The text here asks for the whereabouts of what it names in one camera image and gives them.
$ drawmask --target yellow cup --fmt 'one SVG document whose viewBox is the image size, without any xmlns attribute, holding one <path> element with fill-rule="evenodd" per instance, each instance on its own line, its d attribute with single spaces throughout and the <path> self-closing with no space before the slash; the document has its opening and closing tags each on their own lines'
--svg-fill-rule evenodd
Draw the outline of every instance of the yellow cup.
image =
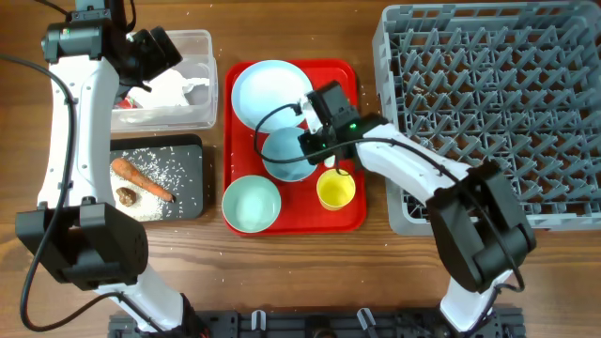
<svg viewBox="0 0 601 338">
<path fill-rule="evenodd" d="M 355 197 L 355 180 L 346 171 L 330 169 L 317 181 L 317 196 L 321 205 L 330 211 L 340 210 Z"/>
</svg>

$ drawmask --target dish rack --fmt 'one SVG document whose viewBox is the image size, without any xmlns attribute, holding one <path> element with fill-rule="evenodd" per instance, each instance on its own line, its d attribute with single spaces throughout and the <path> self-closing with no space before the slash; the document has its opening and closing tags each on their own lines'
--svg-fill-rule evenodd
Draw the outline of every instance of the dish rack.
<svg viewBox="0 0 601 338">
<path fill-rule="evenodd" d="M 496 161 L 532 227 L 601 228 L 596 4 L 390 6 L 372 45 L 382 113 L 400 131 L 457 161 Z M 386 185 L 392 229 L 431 234 L 425 206 Z"/>
</svg>

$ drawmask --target wooden table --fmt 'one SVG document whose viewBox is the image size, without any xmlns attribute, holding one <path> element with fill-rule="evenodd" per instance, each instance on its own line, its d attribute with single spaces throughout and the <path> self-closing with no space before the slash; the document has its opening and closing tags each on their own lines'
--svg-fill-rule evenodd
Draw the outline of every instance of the wooden table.
<svg viewBox="0 0 601 338">
<path fill-rule="evenodd" d="M 345 59 L 361 81 L 363 112 L 376 111 L 371 39 L 381 1 L 262 2 L 230 0 L 137 1 L 138 27 L 207 29 L 213 38 L 219 80 L 243 60 L 332 57 Z M 57 3 L 72 8 L 72 0 Z M 22 0 L 0 5 L 0 53 L 43 63 L 40 38 L 52 10 Z M 37 73 L 0 65 L 0 335 L 25 337 L 19 297 L 31 254 L 14 235 L 18 211 L 31 210 L 44 178 L 52 118 L 50 81 Z M 216 188 L 223 189 L 223 117 L 199 131 L 214 151 Z M 238 238 L 225 228 L 220 203 L 205 216 L 146 226 L 150 263 L 197 310 L 299 312 L 333 307 L 395 308 L 435 306 L 449 275 L 432 238 L 402 238 L 388 224 L 383 178 L 367 176 L 368 218 L 344 235 Z M 537 232 L 538 248 L 522 271 L 527 289 L 505 292 L 498 303 L 523 307 L 530 337 L 591 337 L 601 334 L 601 232 Z M 29 313 L 39 324 L 70 314 L 94 297 L 57 284 L 43 269 L 34 282 Z M 108 316 L 118 311 L 105 301 L 46 337 L 105 337 Z"/>
</svg>

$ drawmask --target black metal base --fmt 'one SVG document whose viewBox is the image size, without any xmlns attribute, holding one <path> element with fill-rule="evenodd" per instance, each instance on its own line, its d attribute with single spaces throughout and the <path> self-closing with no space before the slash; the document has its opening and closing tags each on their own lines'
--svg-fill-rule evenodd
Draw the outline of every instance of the black metal base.
<svg viewBox="0 0 601 338">
<path fill-rule="evenodd" d="M 333 330 L 338 338 L 371 337 L 362 329 L 357 314 L 265 314 L 266 330 L 252 330 L 252 315 L 235 311 L 196 312 L 210 328 L 211 338 L 314 338 L 321 329 Z M 443 338 L 454 336 L 443 324 L 438 309 L 410 309 L 373 313 L 378 338 Z M 147 338 L 135 330 L 135 321 L 125 315 L 111 316 L 109 338 Z M 495 308 L 495 315 L 474 338 L 525 338 L 521 309 Z"/>
</svg>

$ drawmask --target orange carrot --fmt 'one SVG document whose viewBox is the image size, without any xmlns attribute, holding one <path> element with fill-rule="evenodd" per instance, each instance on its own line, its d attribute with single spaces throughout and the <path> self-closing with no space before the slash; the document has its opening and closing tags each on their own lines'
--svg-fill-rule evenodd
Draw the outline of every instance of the orange carrot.
<svg viewBox="0 0 601 338">
<path fill-rule="evenodd" d="M 138 169 L 127 160 L 123 158 L 115 159 L 113 163 L 111 163 L 111 167 L 113 167 L 113 170 L 117 175 L 127 179 L 129 182 L 161 198 L 163 201 L 173 202 L 173 195 L 171 193 L 150 180 L 150 178 L 142 175 Z"/>
</svg>

